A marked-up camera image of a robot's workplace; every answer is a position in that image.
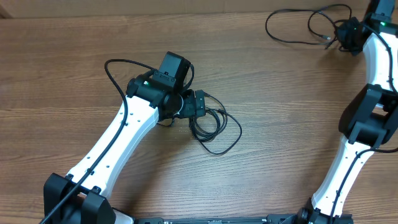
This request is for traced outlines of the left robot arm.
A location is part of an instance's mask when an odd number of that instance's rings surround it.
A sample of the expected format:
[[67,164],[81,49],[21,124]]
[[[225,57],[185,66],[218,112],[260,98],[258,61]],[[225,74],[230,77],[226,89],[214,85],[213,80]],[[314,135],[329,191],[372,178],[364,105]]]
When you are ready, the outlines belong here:
[[135,223],[109,203],[114,185],[144,136],[165,119],[203,116],[203,93],[195,96],[186,79],[194,66],[167,52],[158,69],[148,67],[117,87],[122,105],[93,148],[66,176],[51,174],[44,184],[42,223]]

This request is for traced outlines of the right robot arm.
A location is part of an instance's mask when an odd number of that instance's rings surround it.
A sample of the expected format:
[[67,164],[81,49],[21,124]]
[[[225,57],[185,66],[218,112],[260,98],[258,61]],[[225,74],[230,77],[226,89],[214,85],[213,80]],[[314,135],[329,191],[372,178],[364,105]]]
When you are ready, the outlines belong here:
[[366,84],[341,115],[338,153],[320,188],[285,223],[352,223],[343,205],[360,170],[397,130],[397,25],[395,2],[370,1],[363,20],[339,21],[335,38],[353,55],[363,53]]

